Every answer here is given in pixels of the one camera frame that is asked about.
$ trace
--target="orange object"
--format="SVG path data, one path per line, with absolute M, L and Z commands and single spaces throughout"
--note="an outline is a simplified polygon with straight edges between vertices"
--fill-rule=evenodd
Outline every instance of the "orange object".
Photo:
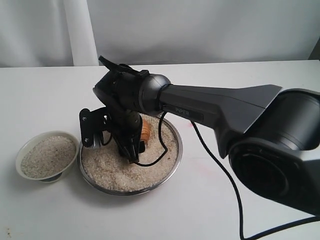
M 148 145 L 148 140 L 150 138 L 150 132 L 151 132 L 150 124 L 143 118 L 140 140 L 144 141 L 144 144 L 146 144 L 146 145 Z

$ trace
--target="small white bowl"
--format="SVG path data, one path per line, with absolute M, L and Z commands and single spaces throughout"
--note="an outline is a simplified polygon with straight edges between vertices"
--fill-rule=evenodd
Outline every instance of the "small white bowl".
M 22 160 L 24 159 L 25 155 L 27 153 L 29 153 L 42 140 L 45 140 L 45 139 L 47 139 L 49 137 L 55 137 L 55 136 L 61 136 L 61 137 L 68 138 L 74 143 L 75 154 L 74 154 L 74 157 L 73 157 L 72 161 L 64 169 L 62 169 L 61 171 L 59 171 L 59 172 L 57 172 L 57 173 L 55 173 L 55 174 L 53 174 L 51 176 L 42 177 L 42 178 L 33 178 L 33 177 L 29 177 L 29 176 L 25 175 L 24 172 L 21 169 L 21 163 L 22 163 Z M 34 138 L 30 139 L 20 149 L 20 151 L 19 151 L 19 153 L 18 153 L 18 155 L 16 157 L 16 160 L 15 160 L 15 168 L 16 168 L 16 171 L 18 172 L 18 174 L 21 177 L 25 178 L 25 179 L 35 180 L 35 181 L 39 181 L 39 182 L 42 182 L 42 183 L 53 183 L 53 182 L 56 182 L 56 181 L 60 180 L 62 177 L 66 176 L 70 172 L 73 164 L 75 163 L 75 160 L 77 158 L 78 152 L 79 152 L 79 142 L 76 139 L 76 137 L 73 136 L 72 134 L 70 134 L 68 132 L 65 132 L 65 131 L 48 131 L 48 132 L 44 132 L 44 133 L 41 133 L 38 136 L 35 136 Z

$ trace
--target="white backdrop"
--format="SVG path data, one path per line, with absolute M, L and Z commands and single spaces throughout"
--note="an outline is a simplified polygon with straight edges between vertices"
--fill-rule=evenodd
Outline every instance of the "white backdrop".
M 320 0 L 0 0 L 0 67 L 305 60 L 319 35 Z

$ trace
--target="tabletop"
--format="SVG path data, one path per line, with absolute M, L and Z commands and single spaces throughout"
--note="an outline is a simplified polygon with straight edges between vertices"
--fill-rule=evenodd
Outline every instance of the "tabletop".
M 135 68 L 163 74 L 178 85 L 241 88 L 274 84 L 320 92 L 317 60 Z M 25 180 L 16 173 L 17 153 L 32 137 L 62 130 L 80 140 L 79 112 L 102 107 L 92 88 L 106 72 L 102 66 L 0 68 L 0 239 L 238 240 L 239 213 L 231 184 L 202 148 L 190 123 L 171 114 L 166 118 L 183 142 L 181 164 L 172 178 L 146 194 L 103 194 L 82 179 L 77 167 L 53 184 Z M 199 129 L 218 156 L 213 130 Z M 220 160 L 231 170 L 227 158 Z M 310 216 L 259 197 L 236 182 L 246 237 Z M 320 223 L 263 239 L 304 238 L 320 239 Z

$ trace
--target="stainless steel bowl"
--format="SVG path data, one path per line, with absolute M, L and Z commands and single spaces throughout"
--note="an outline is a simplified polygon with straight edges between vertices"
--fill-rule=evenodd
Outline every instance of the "stainless steel bowl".
M 82 173 L 82 176 L 84 178 L 84 180 L 90 184 L 92 187 L 94 187 L 95 189 L 98 189 L 99 191 L 103 192 L 103 193 L 106 193 L 106 194 L 111 194 L 111 195 L 117 195 L 117 196 L 132 196 L 132 195 L 139 195 L 139 194 L 144 194 L 144 193 L 147 193 L 157 187 L 159 187 L 160 185 L 164 184 L 174 173 L 175 171 L 177 170 L 180 162 L 181 162 L 181 158 L 182 158 L 182 152 L 183 152 L 183 144 L 182 144 L 182 140 L 181 140 L 181 137 L 178 133 L 178 130 L 171 124 L 171 122 L 169 122 L 168 120 L 164 119 L 163 122 L 173 131 L 174 133 L 174 137 L 175 137 L 175 140 L 177 141 L 178 143 L 178 154 L 177 154 L 177 159 L 175 161 L 175 164 L 172 168 L 172 170 L 169 172 L 169 174 L 164 178 L 162 179 L 160 182 L 156 183 L 155 185 L 152 185 L 152 186 L 149 186 L 149 187 L 146 187 L 146 188 L 143 188 L 143 189 L 140 189 L 140 190 L 137 190 L 137 191 L 114 191 L 114 190 L 110 190 L 110 189 L 106 189 L 106 188 L 103 188 L 99 185 L 97 185 L 86 173 L 85 169 L 84 169 L 84 166 L 82 164 L 82 160 L 81 160 L 81 153 L 82 153 L 82 148 L 83 148 L 83 145 L 82 143 L 80 142 L 80 145 L 79 145 L 79 154 L 78 154 L 78 157 L 77 157 L 77 165 L 80 169 L 80 172 Z

